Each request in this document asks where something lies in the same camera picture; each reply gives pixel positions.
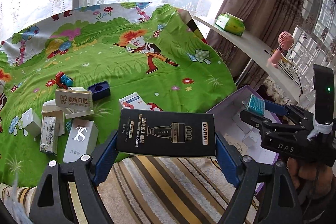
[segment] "pink handheld fan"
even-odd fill
[[[294,39],[289,32],[282,32],[278,38],[279,47],[275,50],[273,55],[268,59],[268,61],[273,65],[274,68],[278,68],[278,62],[282,57],[284,51],[288,51],[294,44]]]

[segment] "metal screw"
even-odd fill
[[[54,167],[56,164],[57,164],[56,160],[52,160],[52,161],[49,162],[50,167]]]
[[[81,156],[82,161],[87,161],[89,158],[90,158],[90,155],[88,155],[88,154],[85,154],[85,155]]]
[[[276,165],[277,167],[283,167],[284,163],[282,161],[277,161]]]
[[[252,161],[252,158],[250,156],[244,156],[243,157],[243,161],[244,162],[251,162]]]

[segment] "striped rug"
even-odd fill
[[[80,224],[87,224],[74,182],[69,182]],[[19,187],[17,198],[29,215],[34,188]],[[216,224],[235,191],[218,163],[207,158],[134,156],[115,163],[97,188],[114,223]],[[0,184],[1,198],[10,187]],[[255,200],[245,223],[253,223]]]

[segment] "red toy car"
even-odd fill
[[[56,85],[64,90],[67,90],[69,86],[72,86],[74,81],[71,77],[66,76],[64,72],[60,71],[56,74]]]

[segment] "cartoon bedsheet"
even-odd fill
[[[37,185],[46,164],[62,162],[39,151],[22,126],[22,114],[54,99],[55,75],[74,86],[108,81],[111,96],[94,103],[98,143],[117,128],[118,99],[137,92],[153,110],[205,112],[236,90],[215,51],[183,23],[168,4],[119,3],[54,15],[0,43],[0,182]]]

